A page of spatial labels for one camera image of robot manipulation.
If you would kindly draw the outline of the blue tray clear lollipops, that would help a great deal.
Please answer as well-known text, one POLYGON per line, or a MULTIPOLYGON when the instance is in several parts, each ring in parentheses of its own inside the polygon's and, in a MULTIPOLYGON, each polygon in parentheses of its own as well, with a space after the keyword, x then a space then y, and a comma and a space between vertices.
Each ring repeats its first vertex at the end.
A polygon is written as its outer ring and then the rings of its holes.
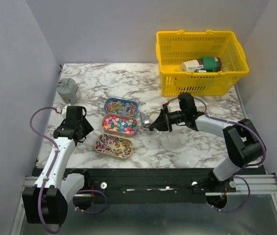
POLYGON ((136 117, 139 106, 135 101, 108 98, 104 104, 105 113, 117 114, 128 117, 136 117))

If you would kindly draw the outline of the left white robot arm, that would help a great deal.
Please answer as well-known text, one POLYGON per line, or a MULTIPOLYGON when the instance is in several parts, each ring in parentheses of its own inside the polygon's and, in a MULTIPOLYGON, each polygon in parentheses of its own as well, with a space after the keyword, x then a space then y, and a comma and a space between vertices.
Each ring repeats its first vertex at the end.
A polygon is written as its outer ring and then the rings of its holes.
POLYGON ((86 193, 90 181, 83 175, 72 173, 65 176, 67 163, 78 143, 93 131, 86 119, 83 106, 67 105, 59 112, 63 121, 47 137, 52 148, 46 165, 31 187, 25 187, 22 199, 28 223, 62 225, 67 217, 68 203, 74 195, 86 193))

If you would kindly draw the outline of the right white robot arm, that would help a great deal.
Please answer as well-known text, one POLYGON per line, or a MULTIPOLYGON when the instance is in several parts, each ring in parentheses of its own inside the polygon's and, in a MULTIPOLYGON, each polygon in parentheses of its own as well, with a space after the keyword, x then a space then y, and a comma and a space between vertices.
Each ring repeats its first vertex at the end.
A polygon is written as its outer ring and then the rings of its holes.
POLYGON ((263 164, 266 147, 249 119, 231 121, 210 116, 206 110, 199 112, 195 104, 197 98, 189 93, 180 94, 176 99, 180 109, 170 112, 168 101, 161 107, 155 121, 150 121, 144 113, 140 113, 141 126, 156 133, 172 132, 173 125, 185 126, 223 138, 228 156, 209 173, 207 186, 211 191, 222 189, 225 181, 242 169, 263 164))

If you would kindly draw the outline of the silver metal scoop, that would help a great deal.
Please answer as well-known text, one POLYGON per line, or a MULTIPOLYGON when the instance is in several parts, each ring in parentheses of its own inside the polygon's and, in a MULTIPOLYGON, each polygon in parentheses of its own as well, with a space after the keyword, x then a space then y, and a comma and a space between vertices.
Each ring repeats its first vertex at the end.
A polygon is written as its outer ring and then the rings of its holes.
POLYGON ((140 121, 141 123, 144 121, 150 122, 149 118, 143 112, 140 112, 140 121))

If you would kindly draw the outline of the pink tray star candies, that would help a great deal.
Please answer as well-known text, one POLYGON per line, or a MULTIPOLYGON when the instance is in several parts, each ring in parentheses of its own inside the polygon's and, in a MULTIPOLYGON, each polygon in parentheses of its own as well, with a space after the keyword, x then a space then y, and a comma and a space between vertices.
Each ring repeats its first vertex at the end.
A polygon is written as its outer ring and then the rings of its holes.
POLYGON ((106 133, 125 137, 134 136, 139 129, 138 121, 134 117, 117 114, 106 114, 101 126, 106 133))

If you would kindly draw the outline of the beige tray rainbow lollipops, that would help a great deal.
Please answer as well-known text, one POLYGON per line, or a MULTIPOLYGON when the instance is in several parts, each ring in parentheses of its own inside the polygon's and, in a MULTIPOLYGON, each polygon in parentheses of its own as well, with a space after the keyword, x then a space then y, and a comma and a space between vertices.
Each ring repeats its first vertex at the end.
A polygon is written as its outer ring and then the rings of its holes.
POLYGON ((101 134, 95 141, 94 149, 105 156, 126 160, 133 152, 133 143, 127 138, 101 134))

